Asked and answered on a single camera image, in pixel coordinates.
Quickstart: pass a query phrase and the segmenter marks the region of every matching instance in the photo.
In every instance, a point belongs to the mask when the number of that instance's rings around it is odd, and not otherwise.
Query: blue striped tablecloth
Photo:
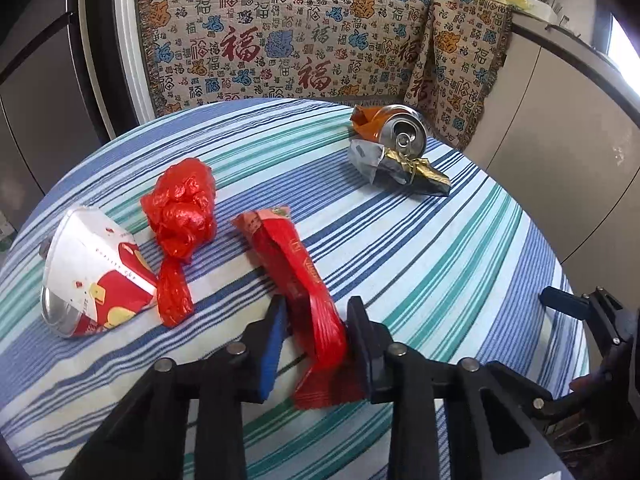
[[[588,367],[581,325],[545,311],[546,285],[568,290],[551,248],[518,204],[475,164],[430,139],[448,198],[385,192],[348,163],[351,109],[303,100],[234,101],[140,126],[71,171],[33,212],[0,274],[0,433],[34,478],[60,476],[114,404],[161,356],[211,354],[262,317],[274,285],[229,223],[287,204],[344,315],[359,294],[373,320],[427,357],[498,359],[556,396]],[[147,310],[103,335],[65,340],[40,318],[38,245],[74,204],[99,206],[132,231],[158,270],[161,253],[139,198],[186,156],[213,168],[218,236],[186,268],[194,316],[169,330]],[[391,406],[297,412],[288,395],[306,362],[285,341],[274,392],[246,405],[249,478],[384,478]],[[185,476],[193,475],[193,420]],[[449,468],[439,411],[442,468]]]

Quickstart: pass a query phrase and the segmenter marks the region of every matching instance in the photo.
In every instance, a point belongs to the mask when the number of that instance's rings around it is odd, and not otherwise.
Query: red wrapper
[[[321,408],[362,399],[364,395],[352,373],[345,327],[298,237],[289,208],[248,211],[232,223],[244,233],[287,298],[293,332],[312,361],[296,387],[296,406]]]
[[[211,168],[197,158],[185,158],[167,168],[154,190],[140,199],[164,251],[158,275],[158,312],[166,326],[176,326],[193,312],[180,263],[190,263],[193,251],[216,236],[215,197]]]

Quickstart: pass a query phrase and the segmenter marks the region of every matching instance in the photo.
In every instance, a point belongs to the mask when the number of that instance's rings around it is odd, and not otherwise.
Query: snack wrapper
[[[451,181],[426,158],[407,158],[382,144],[351,139],[349,161],[370,184],[393,179],[418,194],[449,196]]]
[[[84,314],[92,327],[87,332],[120,325],[156,294],[156,276],[133,235],[98,208],[83,206],[69,210],[58,225],[43,285]]]
[[[287,298],[294,335],[312,361],[296,387],[296,406],[320,408],[362,399],[345,327],[290,220],[290,209],[247,211],[232,223],[244,233]]]
[[[193,301],[181,262],[216,236],[216,181],[211,168],[197,158],[185,158],[158,178],[154,190],[140,199],[149,226],[164,251],[158,275],[158,313],[174,327],[193,313]]]
[[[359,106],[353,107],[351,114],[351,126],[359,136],[370,142],[379,142],[382,125],[388,120],[393,111],[386,114],[379,114],[382,106]]]

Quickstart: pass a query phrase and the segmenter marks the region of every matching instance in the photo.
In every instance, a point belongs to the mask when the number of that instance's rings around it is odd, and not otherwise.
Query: window
[[[607,55],[616,64],[629,86],[640,95],[640,57],[615,18],[611,23]]]

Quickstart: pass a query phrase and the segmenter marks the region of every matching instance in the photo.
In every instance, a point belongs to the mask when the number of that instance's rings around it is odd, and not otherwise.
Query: metal bolt
[[[388,347],[386,347],[386,351],[391,355],[395,355],[396,357],[402,357],[406,354],[406,346],[402,343],[391,343]]]
[[[467,372],[477,372],[480,369],[480,363],[472,357],[463,357],[458,364]]]
[[[226,346],[226,351],[231,355],[242,355],[246,352],[246,345],[242,341],[232,341]]]
[[[169,359],[168,357],[163,357],[161,359],[158,359],[158,361],[154,363],[154,370],[156,372],[168,372],[173,367],[174,367],[174,362],[171,361],[171,359]]]

